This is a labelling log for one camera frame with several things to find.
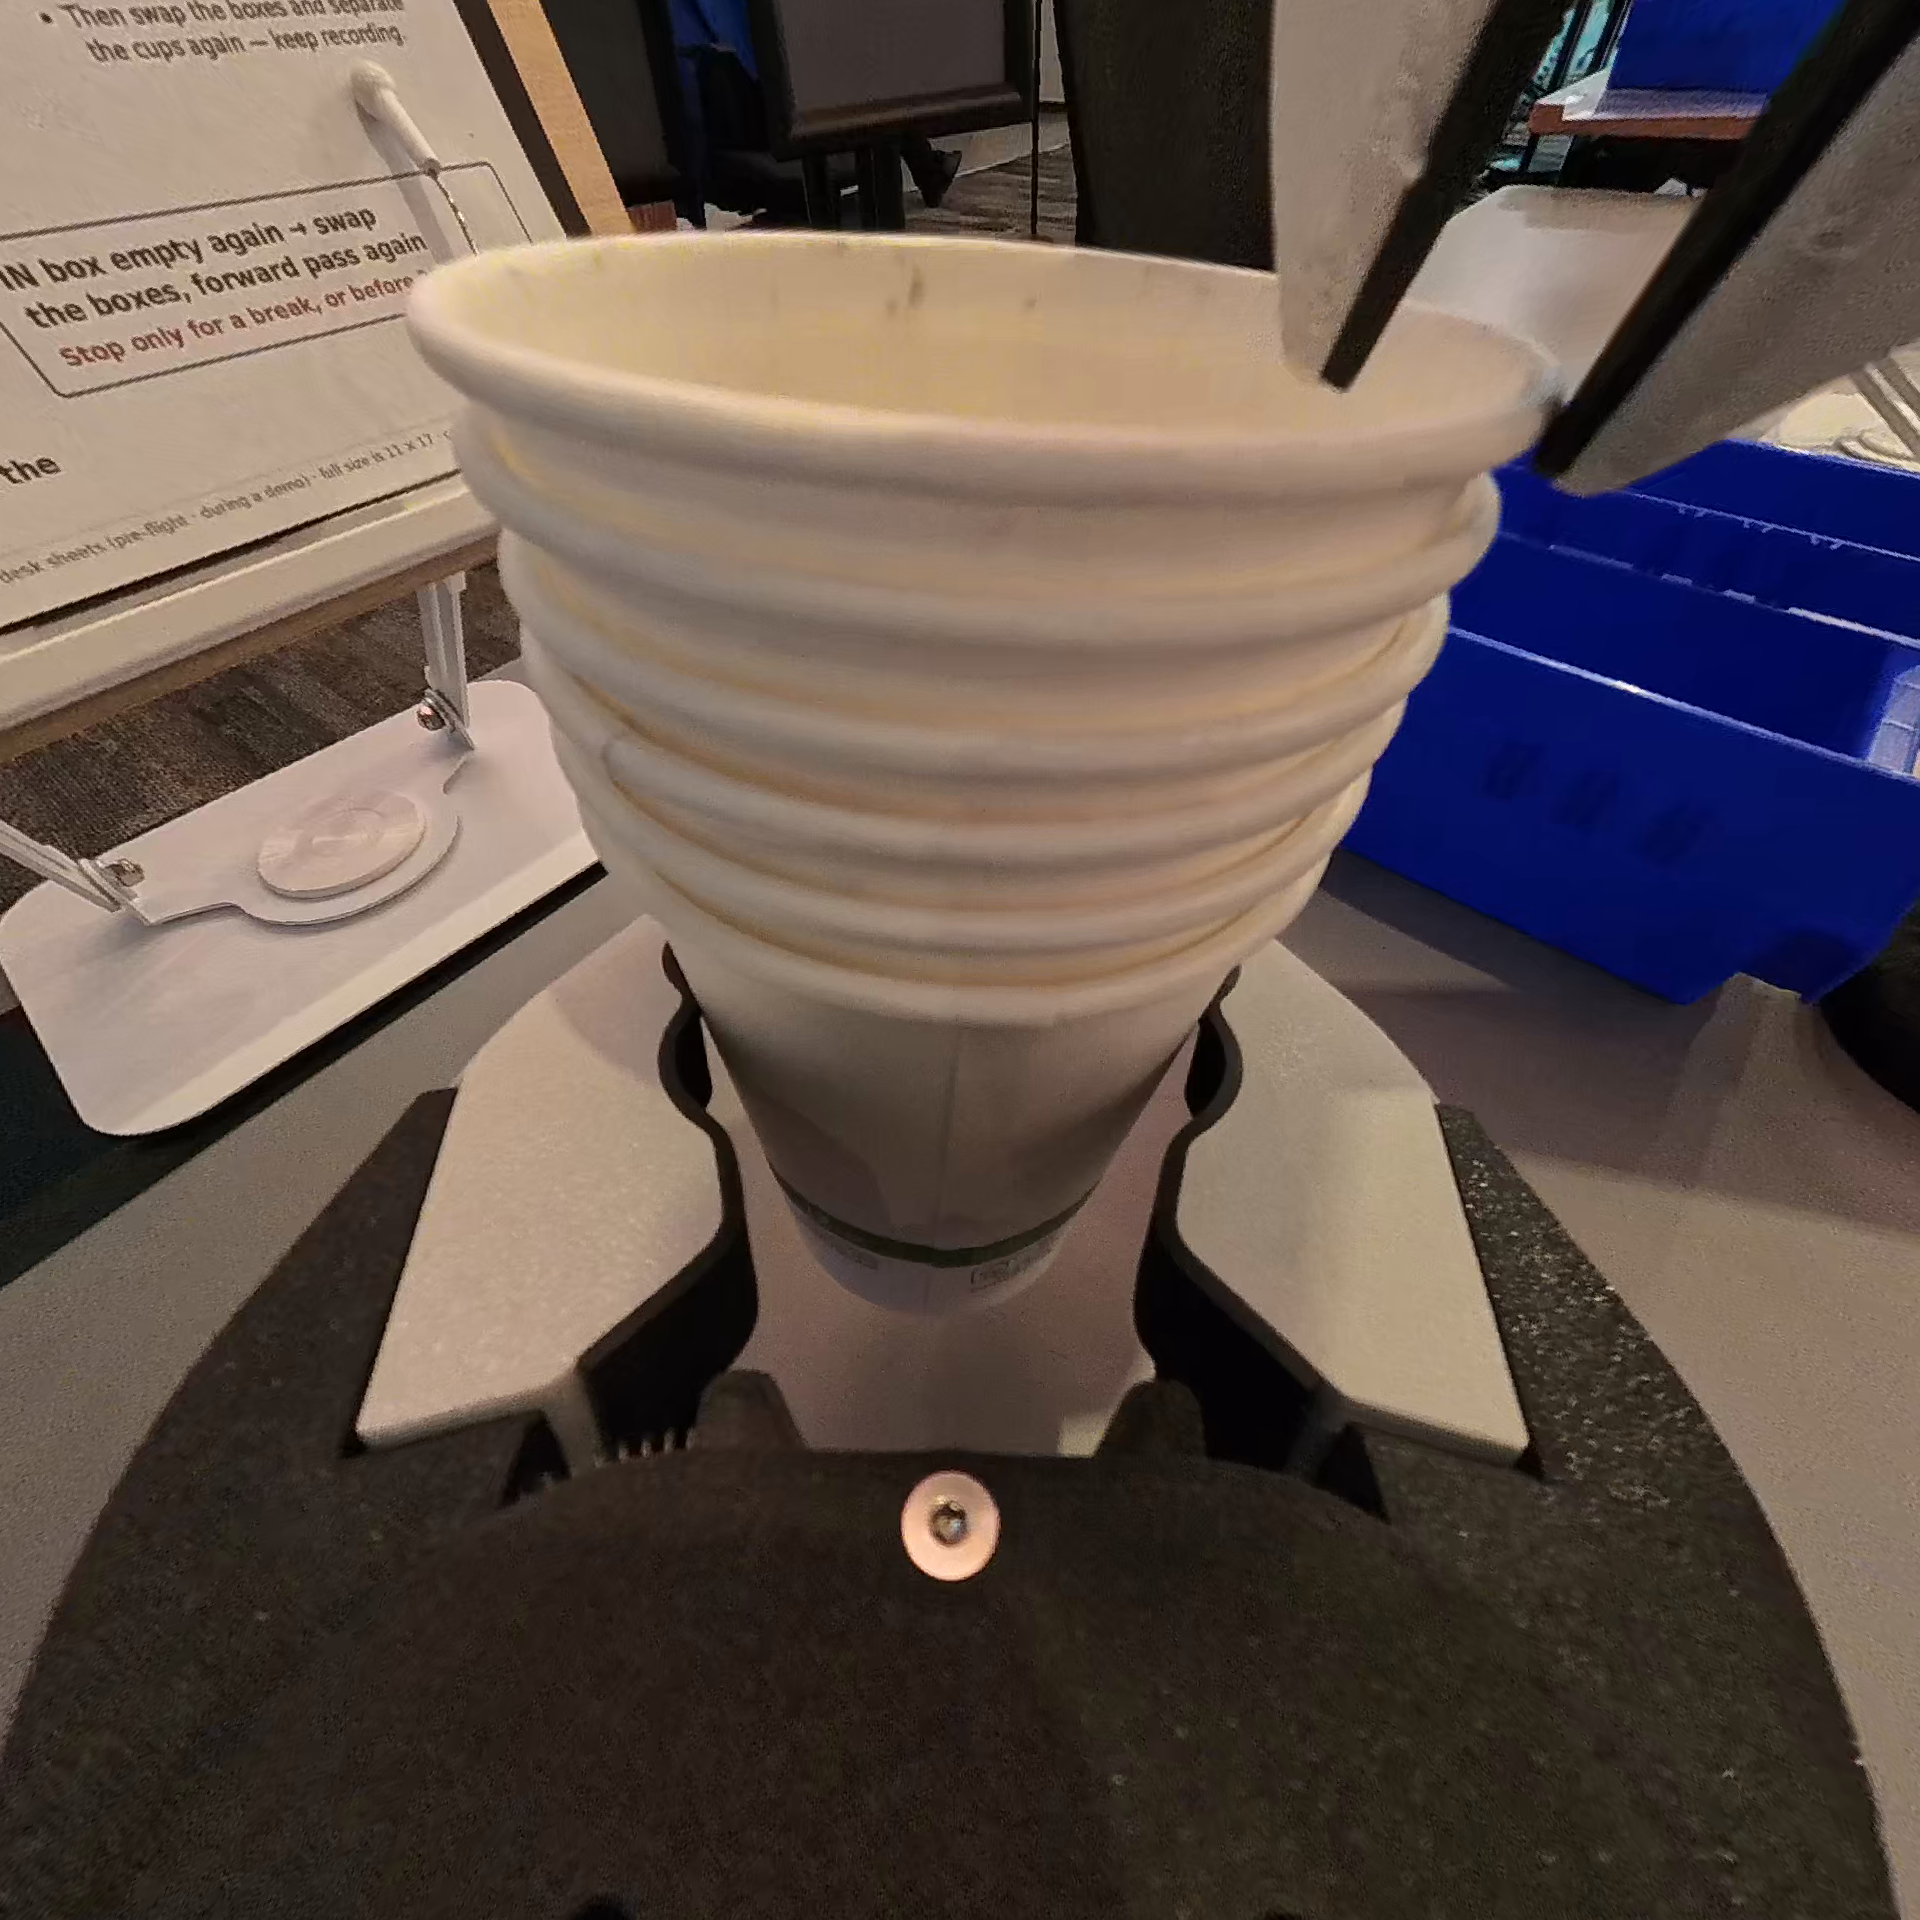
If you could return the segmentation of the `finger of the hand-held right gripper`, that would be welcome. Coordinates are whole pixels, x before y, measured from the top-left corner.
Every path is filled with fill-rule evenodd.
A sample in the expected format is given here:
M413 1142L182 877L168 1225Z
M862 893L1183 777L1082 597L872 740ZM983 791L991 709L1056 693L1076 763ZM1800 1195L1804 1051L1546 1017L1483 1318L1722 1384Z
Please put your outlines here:
M1271 249L1284 352L1298 370L1355 385L1568 13L1273 5Z
M1917 5L1840 5L1537 441L1618 493L1915 343Z

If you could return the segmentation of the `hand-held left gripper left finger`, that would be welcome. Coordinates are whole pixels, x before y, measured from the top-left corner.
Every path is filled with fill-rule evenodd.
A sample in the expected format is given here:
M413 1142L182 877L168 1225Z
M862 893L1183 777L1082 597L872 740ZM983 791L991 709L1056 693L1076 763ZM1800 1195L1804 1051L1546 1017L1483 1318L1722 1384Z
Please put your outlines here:
M684 1436L758 1320L710 1100L700 1015L656 920L516 1013L453 1090L357 1439L536 1415L580 1473Z

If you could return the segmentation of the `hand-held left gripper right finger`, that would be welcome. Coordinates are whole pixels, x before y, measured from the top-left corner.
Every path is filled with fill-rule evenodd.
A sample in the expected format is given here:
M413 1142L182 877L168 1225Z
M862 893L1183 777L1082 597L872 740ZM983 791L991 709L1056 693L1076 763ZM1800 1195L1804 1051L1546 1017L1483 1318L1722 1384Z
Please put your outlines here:
M1215 996L1134 1284L1158 1379L1215 1458L1335 1473L1365 1436L1499 1468L1531 1449L1438 1104L1281 943Z

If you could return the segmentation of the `blue plastic bin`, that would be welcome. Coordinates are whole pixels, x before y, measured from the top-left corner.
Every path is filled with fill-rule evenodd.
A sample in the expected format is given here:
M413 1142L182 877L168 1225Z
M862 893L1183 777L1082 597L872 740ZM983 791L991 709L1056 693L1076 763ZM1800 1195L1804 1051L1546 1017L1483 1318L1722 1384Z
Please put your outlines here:
M1669 1000L1827 996L1917 895L1915 474L1720 441L1496 481L1345 851Z

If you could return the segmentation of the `stack of nested white cups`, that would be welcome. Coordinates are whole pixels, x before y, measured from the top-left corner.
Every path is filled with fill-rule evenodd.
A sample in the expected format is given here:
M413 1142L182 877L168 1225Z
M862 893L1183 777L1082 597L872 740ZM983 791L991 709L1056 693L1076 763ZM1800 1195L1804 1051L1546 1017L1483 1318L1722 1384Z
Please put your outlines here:
M411 296L555 754L849 1291L1037 1273L1310 901L1556 395L1405 301L872 230L533 243Z

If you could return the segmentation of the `wooden desk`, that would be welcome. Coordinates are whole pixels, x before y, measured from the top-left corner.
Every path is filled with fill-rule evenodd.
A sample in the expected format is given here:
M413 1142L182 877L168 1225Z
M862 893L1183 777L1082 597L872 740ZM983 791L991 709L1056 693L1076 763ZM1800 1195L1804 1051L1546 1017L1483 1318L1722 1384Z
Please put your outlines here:
M1596 72L1537 99L1526 132L1736 144L1766 103L1765 94L1745 91L1616 87L1609 72Z

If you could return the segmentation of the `black office chair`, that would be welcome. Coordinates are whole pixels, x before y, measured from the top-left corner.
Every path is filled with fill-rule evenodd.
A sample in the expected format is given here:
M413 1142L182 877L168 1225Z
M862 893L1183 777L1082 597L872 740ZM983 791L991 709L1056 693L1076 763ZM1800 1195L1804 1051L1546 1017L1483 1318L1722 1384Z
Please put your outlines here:
M1271 1L1059 1L1075 243L1273 268Z

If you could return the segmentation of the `white board stand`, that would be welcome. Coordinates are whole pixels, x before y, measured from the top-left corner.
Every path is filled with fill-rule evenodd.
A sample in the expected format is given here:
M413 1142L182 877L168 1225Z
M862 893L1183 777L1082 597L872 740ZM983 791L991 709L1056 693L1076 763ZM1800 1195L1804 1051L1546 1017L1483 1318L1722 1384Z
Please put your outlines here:
M591 863L490 565L4 759L4 1009L164 1133Z

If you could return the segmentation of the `black framed panel on stand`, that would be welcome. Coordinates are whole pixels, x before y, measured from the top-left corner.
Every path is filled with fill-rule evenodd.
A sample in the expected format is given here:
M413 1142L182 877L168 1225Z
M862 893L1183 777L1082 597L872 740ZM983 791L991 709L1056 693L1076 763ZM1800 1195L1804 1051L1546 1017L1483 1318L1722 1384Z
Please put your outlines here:
M751 1L781 157L1017 125L1033 103L1029 1Z

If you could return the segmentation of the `black textured pad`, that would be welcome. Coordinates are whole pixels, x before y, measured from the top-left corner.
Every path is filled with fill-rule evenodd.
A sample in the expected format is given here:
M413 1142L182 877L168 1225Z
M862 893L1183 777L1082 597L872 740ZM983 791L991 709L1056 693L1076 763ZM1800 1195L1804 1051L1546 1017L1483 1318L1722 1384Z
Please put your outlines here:
M1917 1113L1917 905L1888 946L1817 1004L1840 1051Z

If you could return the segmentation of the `wooden instruction board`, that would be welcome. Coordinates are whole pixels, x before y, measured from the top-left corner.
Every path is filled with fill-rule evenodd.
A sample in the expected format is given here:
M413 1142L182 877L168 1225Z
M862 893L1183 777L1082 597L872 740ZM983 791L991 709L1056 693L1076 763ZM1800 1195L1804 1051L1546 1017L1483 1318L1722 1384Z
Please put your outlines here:
M484 560L407 301L635 229L541 5L4 5L3 188L7 751Z

